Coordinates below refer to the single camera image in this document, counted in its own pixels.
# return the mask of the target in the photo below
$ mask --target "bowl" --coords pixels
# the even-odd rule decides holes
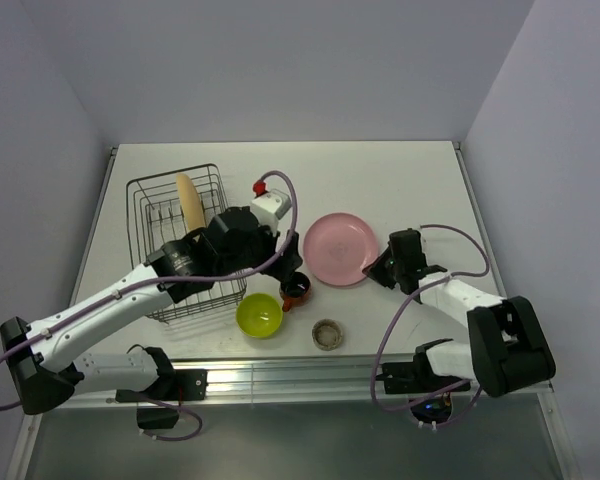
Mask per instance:
[[[245,335],[266,338],[275,333],[282,324],[282,307],[278,301],[265,293],[244,297],[236,310],[236,322]]]

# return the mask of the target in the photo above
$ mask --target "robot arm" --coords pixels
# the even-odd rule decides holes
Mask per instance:
[[[416,301],[469,330],[469,344],[441,339],[418,347],[410,365],[383,365],[378,379],[385,381],[387,393],[435,391],[469,379],[499,397],[555,375],[553,356],[529,301],[491,295],[456,278],[441,281],[449,274],[427,264],[417,230],[391,234],[389,247],[364,273],[387,288],[398,284],[407,295],[420,292]],[[402,378],[396,380],[396,372]],[[404,388],[389,392],[387,382],[402,382]],[[411,391],[408,382],[414,384]]]
[[[119,355],[95,355],[87,350],[138,318],[213,287],[213,282],[177,282],[174,278],[225,276],[262,265],[275,253],[278,221],[290,207],[285,193],[262,192],[249,207],[229,208],[208,227],[167,242],[124,278],[69,309],[32,323],[18,317],[5,322],[0,327],[5,350],[40,334],[45,337],[7,361],[24,412],[44,413],[75,394],[102,390],[132,390],[163,398],[173,387],[175,371],[160,348]],[[282,282],[301,264],[298,235],[293,233],[286,250],[261,273]],[[138,282],[145,285],[120,294]],[[117,301],[96,306],[50,333],[64,319],[111,295]]]

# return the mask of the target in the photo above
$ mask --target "metal wire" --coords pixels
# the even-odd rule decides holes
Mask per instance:
[[[132,267],[143,262],[164,243],[182,238],[187,233],[175,183],[175,174],[180,172],[186,173],[193,181],[202,201],[207,224],[215,215],[227,209],[220,171],[213,164],[130,181],[127,184],[127,236]],[[177,305],[148,316],[168,322],[227,305],[237,305],[244,298],[246,290],[245,279],[217,282],[211,290],[192,295]]]

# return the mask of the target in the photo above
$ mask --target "gray floor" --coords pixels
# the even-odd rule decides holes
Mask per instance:
[[[481,400],[436,434],[360,402],[197,411],[203,433],[181,443],[139,437],[130,409],[46,414],[27,479],[561,478],[534,395]]]

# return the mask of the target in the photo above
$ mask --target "dish rack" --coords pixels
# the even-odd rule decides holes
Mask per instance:
[[[182,238],[187,233],[175,182],[175,175],[180,172],[186,173],[193,181],[200,195],[207,225],[215,215],[227,209],[220,171],[213,164],[131,180],[127,184],[127,235],[132,267],[144,262],[151,252],[165,242]],[[246,291],[245,279],[216,282],[211,290],[192,295],[147,316],[168,322],[227,305],[237,305]]]

